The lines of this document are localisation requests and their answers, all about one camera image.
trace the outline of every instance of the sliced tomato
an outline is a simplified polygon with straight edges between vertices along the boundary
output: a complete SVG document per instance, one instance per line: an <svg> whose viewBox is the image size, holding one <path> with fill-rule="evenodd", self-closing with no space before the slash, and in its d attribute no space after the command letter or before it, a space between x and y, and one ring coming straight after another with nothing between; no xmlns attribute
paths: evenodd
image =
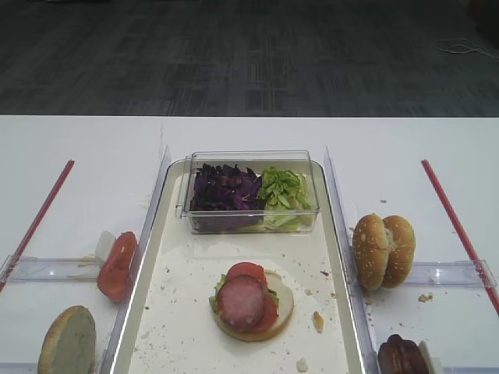
<svg viewBox="0 0 499 374"><path fill-rule="evenodd" d="M269 330L278 320L278 307L275 305L274 299L271 294L265 292L265 310L264 317L260 322L251 328L252 333L263 333Z"/></svg>
<svg viewBox="0 0 499 374"><path fill-rule="evenodd" d="M267 286L267 278L265 277L264 268L255 263L237 263L227 272L227 280L238 277L239 275L250 275L256 278L263 286Z"/></svg>
<svg viewBox="0 0 499 374"><path fill-rule="evenodd" d="M121 234L97 277L99 290L115 302L123 300L132 285L129 269L136 247L137 240L131 231Z"/></svg>

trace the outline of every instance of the red stick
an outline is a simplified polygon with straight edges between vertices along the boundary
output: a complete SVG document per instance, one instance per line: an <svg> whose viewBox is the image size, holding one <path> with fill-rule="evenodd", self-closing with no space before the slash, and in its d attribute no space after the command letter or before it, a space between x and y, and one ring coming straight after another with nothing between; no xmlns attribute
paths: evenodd
<svg viewBox="0 0 499 374"><path fill-rule="evenodd" d="M482 265L480 263L480 258L478 257L478 254L476 253L475 249L473 248L473 244L471 244L471 241L469 240L468 235L465 232L465 229L461 225L461 222L459 222L458 216L455 213L454 209L452 208L451 202L445 195L444 189L442 188L440 182L438 181L438 178L435 175L434 170L430 166L430 162L428 162L428 160L423 160L421 161L421 164L423 164L423 168L425 172L428 174L428 178L430 178L431 184L434 185L435 191L437 192L438 197L442 202L442 205L444 205L445 211L447 212L447 215L451 219L452 225L454 226L455 231L458 233L459 238L461 239L461 243L464 245L466 252L468 253L469 259L471 259L472 261L476 261L476 271L478 272L480 278L482 278L483 285L486 286L485 291L487 291L489 299L492 301L492 305L494 306L497 314L499 315L499 296L497 295L497 291L495 290L495 288L487 287L487 282L488 282L487 275L482 268Z"/></svg>
<svg viewBox="0 0 499 374"><path fill-rule="evenodd" d="M16 266L17 261L19 260L19 258L23 254L24 249L26 249L28 243L31 240L31 237L33 237L34 232L37 230L38 225L40 224L44 215L47 213L48 208L52 204L52 201L54 201L55 196L57 195L57 193L61 189L62 185L64 184L64 181L68 177L68 174L71 171L71 169L73 168L74 164L75 164L75 161L73 161L73 160L69 160L67 162L64 169L62 170L62 173L59 175L57 182L54 184L54 187L52 187L52 190L48 194L47 199L45 199L44 204L41 206L40 210L38 211L37 216L34 218L33 222L31 223L30 228L28 228L28 231L24 235L23 240L21 240L21 243L19 244L16 251L14 252L14 256L10 259L10 263L7 267L7 271L5 274L5 282L7 281L7 278L9 277L12 270L14 269L14 266ZM5 287L5 283L4 282L0 283L0 292L2 292L4 287Z"/></svg>

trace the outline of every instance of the food crumbs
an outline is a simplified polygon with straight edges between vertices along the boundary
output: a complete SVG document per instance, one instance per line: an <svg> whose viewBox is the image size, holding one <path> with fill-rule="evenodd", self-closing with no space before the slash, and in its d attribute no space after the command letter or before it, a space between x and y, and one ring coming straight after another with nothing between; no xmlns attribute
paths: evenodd
<svg viewBox="0 0 499 374"><path fill-rule="evenodd" d="M296 368L299 372L306 372L309 369L305 358L301 357L301 359L296 362Z"/></svg>
<svg viewBox="0 0 499 374"><path fill-rule="evenodd" d="M434 299L434 295L432 293L429 293L427 296L425 294L421 294L418 297L419 302L430 302Z"/></svg>
<svg viewBox="0 0 499 374"><path fill-rule="evenodd" d="M324 319L319 314L319 312L313 313L313 325L315 326L315 330L317 330L318 333L322 333L322 331L324 330Z"/></svg>

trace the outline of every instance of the clear plastic container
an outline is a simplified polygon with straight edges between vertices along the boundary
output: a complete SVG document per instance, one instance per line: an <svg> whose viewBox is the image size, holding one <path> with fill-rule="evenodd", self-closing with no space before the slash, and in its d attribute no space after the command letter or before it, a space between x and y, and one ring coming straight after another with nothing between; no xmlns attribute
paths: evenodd
<svg viewBox="0 0 499 374"><path fill-rule="evenodd" d="M186 158L182 185L176 204L176 215L186 217L192 233L244 233L244 232L304 232L311 231L319 212L310 155L306 150L249 151L249 152L196 152ZM237 166L241 172L247 168L260 177L266 168L292 171L302 175L306 185L309 209L268 210L193 210L196 176L204 164L216 168Z"/></svg>

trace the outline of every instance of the green lettuce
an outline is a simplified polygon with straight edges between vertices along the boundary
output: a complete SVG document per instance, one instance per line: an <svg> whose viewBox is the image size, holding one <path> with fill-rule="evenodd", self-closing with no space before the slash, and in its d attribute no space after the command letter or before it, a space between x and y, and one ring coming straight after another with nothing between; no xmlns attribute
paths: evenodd
<svg viewBox="0 0 499 374"><path fill-rule="evenodd" d="M265 199L266 210L309 210L312 209L308 197L306 179L290 170L281 171L273 166L262 173L262 188L259 199ZM264 226L270 230L296 231L301 224L311 224L309 215L275 215L264 218Z"/></svg>
<svg viewBox="0 0 499 374"><path fill-rule="evenodd" d="M218 292L220 291L220 289L222 288L222 286L225 284L226 278L227 277L225 276L225 274L221 275L219 282L215 286L215 295L211 296L208 299L210 301L210 307L211 307L211 310L213 310L213 313L217 312L217 296L218 296Z"/></svg>
<svg viewBox="0 0 499 374"><path fill-rule="evenodd" d="M274 299L275 306L279 307L278 293L274 290L271 290L270 288L268 289L268 293L271 294L272 298Z"/></svg>

